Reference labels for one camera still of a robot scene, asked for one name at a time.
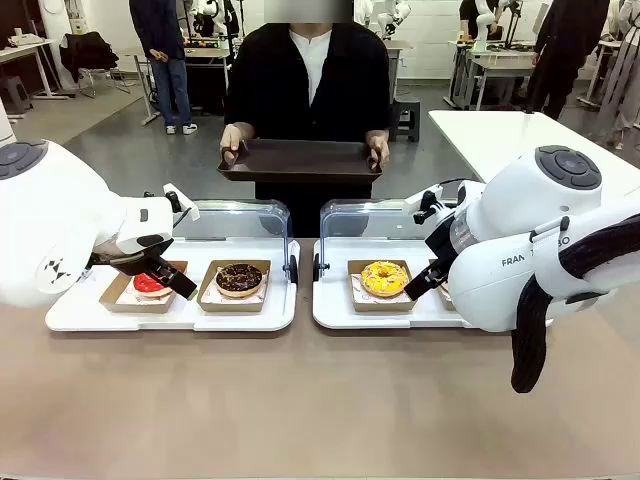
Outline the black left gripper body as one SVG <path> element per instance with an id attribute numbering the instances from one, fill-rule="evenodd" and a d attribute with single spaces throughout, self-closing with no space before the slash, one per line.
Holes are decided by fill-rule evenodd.
<path id="1" fill-rule="evenodd" d="M 111 266 L 128 276 L 149 275 L 150 260 L 162 258 L 162 254 L 172 243 L 172 238 L 165 239 L 159 234 L 142 236 L 134 242 L 136 247 L 140 247 L 139 251 L 135 253 L 120 253 L 118 255 L 115 253 L 93 252 L 88 260 L 88 268 Z"/>

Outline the person's left hand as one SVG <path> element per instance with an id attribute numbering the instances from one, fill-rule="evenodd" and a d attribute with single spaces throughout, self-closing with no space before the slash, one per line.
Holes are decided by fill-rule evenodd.
<path id="1" fill-rule="evenodd" d="M 389 163 L 388 141 L 388 130 L 371 130 L 366 134 L 366 143 L 370 149 L 369 166 L 371 170 L 384 169 Z"/>

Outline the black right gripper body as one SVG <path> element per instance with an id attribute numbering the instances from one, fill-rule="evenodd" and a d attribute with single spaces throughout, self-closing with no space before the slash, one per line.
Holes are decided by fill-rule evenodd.
<path id="1" fill-rule="evenodd" d="M 463 249 L 454 228 L 455 221 L 452 212 L 434 213 L 425 220 L 425 243 L 440 264 L 450 265 Z"/>

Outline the person's right hand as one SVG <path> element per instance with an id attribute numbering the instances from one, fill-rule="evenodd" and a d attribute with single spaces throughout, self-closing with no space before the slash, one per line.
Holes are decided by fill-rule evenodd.
<path id="1" fill-rule="evenodd" d="M 220 141 L 222 160 L 229 166 L 233 165 L 239 154 L 241 144 L 254 136 L 254 127 L 248 123 L 235 122 L 227 124 Z"/>

